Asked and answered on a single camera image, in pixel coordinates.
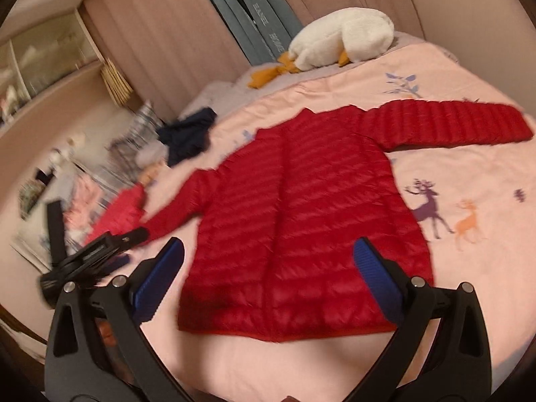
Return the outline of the red down jacket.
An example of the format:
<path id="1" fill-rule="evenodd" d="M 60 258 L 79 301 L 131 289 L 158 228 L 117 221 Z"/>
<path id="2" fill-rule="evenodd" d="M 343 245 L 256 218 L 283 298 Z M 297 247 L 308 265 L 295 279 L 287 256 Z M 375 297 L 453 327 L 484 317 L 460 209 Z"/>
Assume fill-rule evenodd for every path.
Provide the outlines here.
<path id="1" fill-rule="evenodd" d="M 357 239 L 409 274 L 433 272 L 389 153 L 532 136 L 515 107 L 463 101 L 306 109 L 261 129 L 217 168 L 193 172 L 144 223 L 157 240 L 200 220 L 179 329 L 269 342 L 391 330 L 354 265 Z"/>
<path id="2" fill-rule="evenodd" d="M 136 228 L 145 214 L 146 191 L 137 183 L 118 193 L 86 236 L 85 245 L 106 232 L 112 235 L 124 234 Z"/>

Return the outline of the pink folded clothes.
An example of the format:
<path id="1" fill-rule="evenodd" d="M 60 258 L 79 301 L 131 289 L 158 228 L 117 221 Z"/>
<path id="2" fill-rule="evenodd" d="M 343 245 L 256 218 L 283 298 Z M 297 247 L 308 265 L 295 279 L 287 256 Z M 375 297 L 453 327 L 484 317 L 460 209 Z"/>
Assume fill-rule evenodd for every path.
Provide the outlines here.
<path id="1" fill-rule="evenodd" d="M 102 195 L 102 188 L 90 175 L 83 173 L 78 176 L 74 181 L 71 200 L 64 212 L 66 229 L 88 229 L 93 224 Z"/>

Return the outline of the plaid pillow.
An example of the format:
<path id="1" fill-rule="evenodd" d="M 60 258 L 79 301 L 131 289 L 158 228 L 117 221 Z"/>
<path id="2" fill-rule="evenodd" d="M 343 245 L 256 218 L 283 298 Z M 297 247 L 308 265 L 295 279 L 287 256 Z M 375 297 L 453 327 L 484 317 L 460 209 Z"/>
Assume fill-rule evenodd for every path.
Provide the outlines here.
<path id="1" fill-rule="evenodd" d="M 135 112 L 126 134 L 110 143 L 108 161 L 125 180 L 136 181 L 141 168 L 135 157 L 149 142 L 158 139 L 157 131 L 163 125 L 164 121 L 153 110 L 153 104 L 147 101 Z"/>

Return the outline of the dark navy garment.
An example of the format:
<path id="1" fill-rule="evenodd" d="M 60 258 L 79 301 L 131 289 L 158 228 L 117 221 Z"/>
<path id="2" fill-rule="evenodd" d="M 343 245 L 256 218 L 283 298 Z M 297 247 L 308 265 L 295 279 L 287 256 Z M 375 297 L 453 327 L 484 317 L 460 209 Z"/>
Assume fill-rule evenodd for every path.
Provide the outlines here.
<path id="1" fill-rule="evenodd" d="M 168 147 L 167 165 L 170 168 L 208 148 L 209 131 L 216 117 L 212 108 L 203 107 L 185 119 L 175 120 L 156 131 L 159 142 Z"/>

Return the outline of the pink printed duvet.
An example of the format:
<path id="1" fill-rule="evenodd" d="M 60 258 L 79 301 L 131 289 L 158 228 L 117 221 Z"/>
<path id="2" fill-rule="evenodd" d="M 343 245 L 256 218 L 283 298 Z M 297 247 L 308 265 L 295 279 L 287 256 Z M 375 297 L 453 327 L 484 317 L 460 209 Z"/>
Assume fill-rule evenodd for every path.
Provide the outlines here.
<path id="1" fill-rule="evenodd" d="M 346 105 L 370 110 L 398 100 L 463 101 L 515 107 L 532 129 L 525 142 L 391 151 L 397 189 L 426 239 L 430 284 L 470 282 L 485 320 L 494 386 L 519 362 L 535 334 L 535 121 L 511 99 L 430 44 L 405 46 L 332 75 L 295 74 L 282 90 L 259 96 L 210 130 L 207 151 L 162 170 L 146 191 L 143 223 L 172 201 L 197 170 L 217 168 L 256 133 L 303 110 Z M 188 388 L 228 401 L 340 401 L 370 369 L 393 335 L 269 342 L 194 334 L 178 327 L 182 287 L 194 259 L 200 220 L 133 252 L 156 255 L 171 237 L 185 244 L 185 264 L 143 334 L 171 374 Z"/>

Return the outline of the yellow curtain tassel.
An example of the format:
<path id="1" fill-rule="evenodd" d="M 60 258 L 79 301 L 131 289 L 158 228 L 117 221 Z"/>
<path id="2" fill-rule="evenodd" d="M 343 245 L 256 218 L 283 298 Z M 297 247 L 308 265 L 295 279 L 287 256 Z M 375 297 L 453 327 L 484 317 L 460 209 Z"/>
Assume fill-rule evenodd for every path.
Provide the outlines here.
<path id="1" fill-rule="evenodd" d="M 109 58 L 104 61 L 101 76 L 114 103 L 125 106 L 131 99 L 134 89 Z"/>

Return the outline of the beige curtain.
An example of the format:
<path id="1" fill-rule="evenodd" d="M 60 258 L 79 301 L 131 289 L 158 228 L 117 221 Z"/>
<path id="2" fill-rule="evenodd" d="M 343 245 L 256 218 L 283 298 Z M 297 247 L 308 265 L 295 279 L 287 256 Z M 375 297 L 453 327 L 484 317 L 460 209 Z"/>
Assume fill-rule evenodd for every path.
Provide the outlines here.
<path id="1" fill-rule="evenodd" d="M 383 11 L 396 30 L 423 37 L 412 0 L 286 0 L 310 24 L 350 6 Z M 233 82 L 250 63 L 210 0 L 83 0 L 94 41 L 143 101 L 171 119 L 207 84 Z"/>

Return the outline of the white goose plush toy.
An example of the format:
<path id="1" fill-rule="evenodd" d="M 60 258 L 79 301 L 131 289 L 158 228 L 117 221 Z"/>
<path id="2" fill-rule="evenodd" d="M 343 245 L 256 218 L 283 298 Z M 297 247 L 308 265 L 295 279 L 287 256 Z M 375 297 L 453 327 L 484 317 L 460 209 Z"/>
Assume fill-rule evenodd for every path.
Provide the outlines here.
<path id="1" fill-rule="evenodd" d="M 340 9 L 304 27 L 276 66 L 252 73 L 248 86 L 260 89 L 283 74 L 374 59 L 383 55 L 393 40 L 393 21 L 383 12 L 364 7 Z"/>

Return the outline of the wall shelf cabinet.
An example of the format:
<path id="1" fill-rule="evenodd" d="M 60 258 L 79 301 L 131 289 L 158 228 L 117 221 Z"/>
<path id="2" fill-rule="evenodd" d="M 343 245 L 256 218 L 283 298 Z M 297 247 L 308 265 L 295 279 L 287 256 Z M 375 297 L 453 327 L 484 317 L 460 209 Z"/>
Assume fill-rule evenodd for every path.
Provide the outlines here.
<path id="1" fill-rule="evenodd" d="M 103 55 L 76 9 L 3 39 L 1 133 L 56 86 L 102 63 Z"/>

